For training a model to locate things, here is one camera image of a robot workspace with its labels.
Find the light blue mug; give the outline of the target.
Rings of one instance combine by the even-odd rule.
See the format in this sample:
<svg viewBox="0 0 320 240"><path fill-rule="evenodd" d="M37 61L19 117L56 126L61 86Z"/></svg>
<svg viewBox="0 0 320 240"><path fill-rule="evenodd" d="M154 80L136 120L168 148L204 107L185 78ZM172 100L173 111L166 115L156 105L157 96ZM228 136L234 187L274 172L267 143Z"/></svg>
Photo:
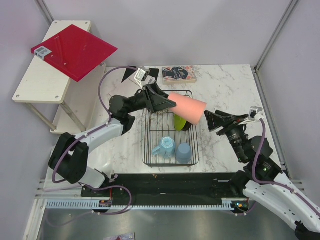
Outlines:
<svg viewBox="0 0 320 240"><path fill-rule="evenodd" d="M161 156L164 159L169 159L175 155L176 143L169 136L162 137L158 146L152 150L153 156Z"/></svg>

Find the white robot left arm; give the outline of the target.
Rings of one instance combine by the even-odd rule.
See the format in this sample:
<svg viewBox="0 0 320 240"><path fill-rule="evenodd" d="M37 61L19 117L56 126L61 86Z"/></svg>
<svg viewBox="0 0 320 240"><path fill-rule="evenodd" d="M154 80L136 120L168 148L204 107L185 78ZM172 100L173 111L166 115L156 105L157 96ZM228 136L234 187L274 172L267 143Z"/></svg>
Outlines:
<svg viewBox="0 0 320 240"><path fill-rule="evenodd" d="M102 144L126 134L136 119L131 113L144 109L157 113L176 105L156 83L145 85L132 97L114 95L109 100L107 122L76 135L65 132L59 137L48 162L53 170L52 181L55 184L87 185L99 197L106 196L110 185L101 170L89 167L89 154Z"/></svg>

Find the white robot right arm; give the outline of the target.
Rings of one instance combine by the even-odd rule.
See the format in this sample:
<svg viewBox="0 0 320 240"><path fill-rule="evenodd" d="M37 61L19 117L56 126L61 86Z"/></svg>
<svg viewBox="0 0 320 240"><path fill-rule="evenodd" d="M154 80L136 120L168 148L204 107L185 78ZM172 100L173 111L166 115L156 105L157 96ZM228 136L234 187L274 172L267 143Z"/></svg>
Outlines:
<svg viewBox="0 0 320 240"><path fill-rule="evenodd" d="M318 240L320 208L271 159L263 109L252 107L245 115L206 110L204 115L208 130L226 136L238 162L245 165L229 181L230 193L264 206L294 230L299 240Z"/></svg>

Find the pink plastic cup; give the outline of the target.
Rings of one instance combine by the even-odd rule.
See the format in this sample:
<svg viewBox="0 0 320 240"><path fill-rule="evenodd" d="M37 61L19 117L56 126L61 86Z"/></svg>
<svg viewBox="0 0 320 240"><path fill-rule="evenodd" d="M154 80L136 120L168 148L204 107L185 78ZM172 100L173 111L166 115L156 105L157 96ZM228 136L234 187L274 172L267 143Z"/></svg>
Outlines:
<svg viewBox="0 0 320 240"><path fill-rule="evenodd" d="M203 101L175 92L170 93L168 99L176 103L176 106L170 110L192 125L197 125L200 122L207 106L207 103Z"/></svg>

